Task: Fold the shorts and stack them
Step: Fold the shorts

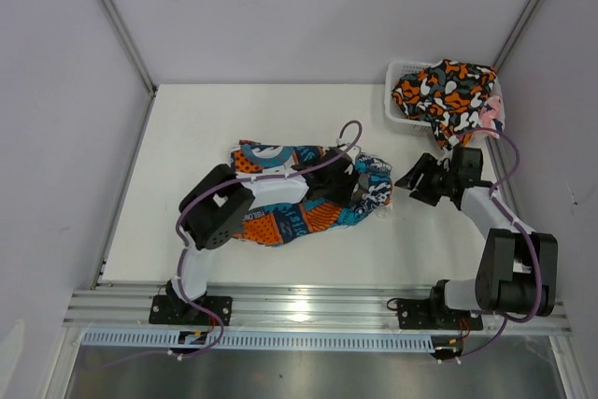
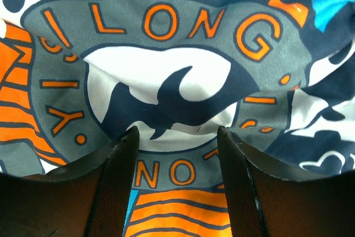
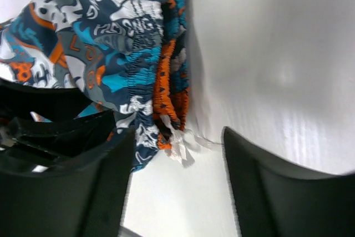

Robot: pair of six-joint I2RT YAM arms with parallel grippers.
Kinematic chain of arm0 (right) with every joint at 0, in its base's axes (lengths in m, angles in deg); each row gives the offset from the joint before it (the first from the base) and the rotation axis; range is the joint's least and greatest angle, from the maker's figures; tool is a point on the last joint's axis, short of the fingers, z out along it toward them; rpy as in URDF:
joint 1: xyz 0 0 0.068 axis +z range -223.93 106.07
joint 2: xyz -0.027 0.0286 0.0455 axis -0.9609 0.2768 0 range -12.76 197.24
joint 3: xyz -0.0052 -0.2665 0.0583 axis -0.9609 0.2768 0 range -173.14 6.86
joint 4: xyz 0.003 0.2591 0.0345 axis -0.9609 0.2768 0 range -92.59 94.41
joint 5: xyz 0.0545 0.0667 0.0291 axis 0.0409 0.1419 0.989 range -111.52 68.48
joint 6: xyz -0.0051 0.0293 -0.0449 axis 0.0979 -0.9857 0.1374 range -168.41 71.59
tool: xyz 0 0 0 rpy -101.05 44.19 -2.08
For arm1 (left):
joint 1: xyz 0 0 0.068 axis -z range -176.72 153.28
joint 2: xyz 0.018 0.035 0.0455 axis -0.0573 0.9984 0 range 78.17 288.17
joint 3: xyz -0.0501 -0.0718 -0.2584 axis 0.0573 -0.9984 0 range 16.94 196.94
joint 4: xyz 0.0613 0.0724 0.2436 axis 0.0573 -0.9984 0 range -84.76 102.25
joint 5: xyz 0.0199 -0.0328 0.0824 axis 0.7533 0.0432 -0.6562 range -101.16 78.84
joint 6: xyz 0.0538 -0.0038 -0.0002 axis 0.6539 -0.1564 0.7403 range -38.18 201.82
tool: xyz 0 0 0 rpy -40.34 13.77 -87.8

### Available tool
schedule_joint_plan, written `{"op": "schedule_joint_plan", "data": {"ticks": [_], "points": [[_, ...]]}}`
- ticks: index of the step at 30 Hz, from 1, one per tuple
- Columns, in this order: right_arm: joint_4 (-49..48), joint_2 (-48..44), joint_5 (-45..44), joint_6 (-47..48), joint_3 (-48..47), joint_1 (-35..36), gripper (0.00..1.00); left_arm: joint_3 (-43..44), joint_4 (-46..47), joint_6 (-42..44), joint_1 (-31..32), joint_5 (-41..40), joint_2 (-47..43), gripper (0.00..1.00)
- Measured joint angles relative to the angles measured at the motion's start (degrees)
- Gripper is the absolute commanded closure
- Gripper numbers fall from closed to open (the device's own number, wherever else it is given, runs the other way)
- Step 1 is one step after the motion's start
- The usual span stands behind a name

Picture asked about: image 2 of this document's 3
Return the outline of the blue orange patterned shorts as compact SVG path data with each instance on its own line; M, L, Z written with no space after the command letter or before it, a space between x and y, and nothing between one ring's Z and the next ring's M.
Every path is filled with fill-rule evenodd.
M140 130L124 235L229 236L217 129L354 169L354 0L1 0L1 172Z

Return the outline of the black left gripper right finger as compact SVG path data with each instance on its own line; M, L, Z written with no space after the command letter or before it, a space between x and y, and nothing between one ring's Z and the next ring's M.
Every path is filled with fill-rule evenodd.
M354 235L354 172L286 165L223 127L217 148L233 236Z

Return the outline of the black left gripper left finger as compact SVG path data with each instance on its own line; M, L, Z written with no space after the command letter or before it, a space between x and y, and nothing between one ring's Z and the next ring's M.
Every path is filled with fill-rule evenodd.
M139 131L47 174L1 174L2 236L122 236Z

